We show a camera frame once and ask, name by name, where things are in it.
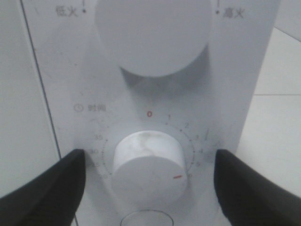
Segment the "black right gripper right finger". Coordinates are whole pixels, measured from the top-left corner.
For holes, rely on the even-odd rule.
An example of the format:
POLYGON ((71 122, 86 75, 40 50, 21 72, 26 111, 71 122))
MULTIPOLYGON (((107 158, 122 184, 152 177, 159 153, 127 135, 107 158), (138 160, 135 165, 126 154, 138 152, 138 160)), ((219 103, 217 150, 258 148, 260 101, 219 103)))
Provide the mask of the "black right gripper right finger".
POLYGON ((233 153, 215 155, 214 189, 233 226, 299 226, 301 199, 253 170, 233 153))

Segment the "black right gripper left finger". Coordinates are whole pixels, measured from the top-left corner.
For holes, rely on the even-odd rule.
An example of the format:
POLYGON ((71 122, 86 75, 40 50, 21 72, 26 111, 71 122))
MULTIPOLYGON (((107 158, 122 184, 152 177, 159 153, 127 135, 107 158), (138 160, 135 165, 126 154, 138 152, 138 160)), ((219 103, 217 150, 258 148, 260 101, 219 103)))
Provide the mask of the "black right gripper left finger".
POLYGON ((0 199, 2 226, 69 226, 85 188, 85 153, 75 149, 0 199))

